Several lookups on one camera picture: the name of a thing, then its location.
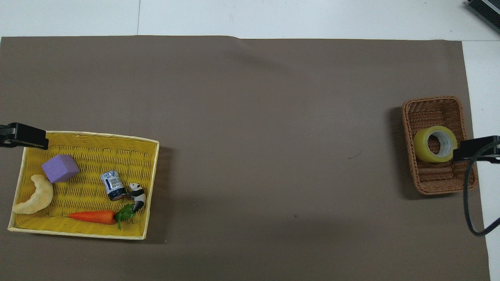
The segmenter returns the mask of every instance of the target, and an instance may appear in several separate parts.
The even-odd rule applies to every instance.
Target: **white table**
[[[0,36],[109,35],[463,41],[474,136],[500,135],[500,34],[464,1],[0,0]],[[500,166],[480,163],[479,178],[489,225],[500,217]],[[500,281],[500,229],[486,244]]]

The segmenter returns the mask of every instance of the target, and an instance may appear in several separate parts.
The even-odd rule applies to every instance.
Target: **cashew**
[[[33,214],[47,207],[52,202],[54,189],[51,182],[41,174],[32,175],[31,180],[36,189],[28,201],[12,207],[12,211],[16,214]]]

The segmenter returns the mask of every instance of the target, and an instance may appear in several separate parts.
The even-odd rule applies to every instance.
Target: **small blue and white can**
[[[107,196],[111,201],[120,200],[127,195],[127,190],[125,190],[116,170],[103,173],[100,175],[100,179],[104,183]]]

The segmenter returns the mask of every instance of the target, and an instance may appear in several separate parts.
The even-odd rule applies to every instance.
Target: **roll of tape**
[[[429,149],[429,137],[435,136],[440,149],[434,154]],[[420,160],[429,163],[442,163],[453,158],[453,150],[457,148],[457,138],[453,132],[444,126],[433,126],[418,131],[413,138],[415,154]]]

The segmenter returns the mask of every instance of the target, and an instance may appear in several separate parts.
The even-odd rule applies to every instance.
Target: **brown basket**
[[[461,141],[467,140],[460,101],[454,96],[411,99],[403,104],[402,112],[409,166],[416,189],[424,195],[462,191],[467,161],[450,160],[444,163],[427,163],[415,155],[413,144],[413,138],[418,131],[432,126],[444,126],[450,129],[459,146]],[[430,138],[429,148],[433,153],[438,153],[439,141]],[[476,167],[473,167],[469,189],[477,186],[478,173]]]

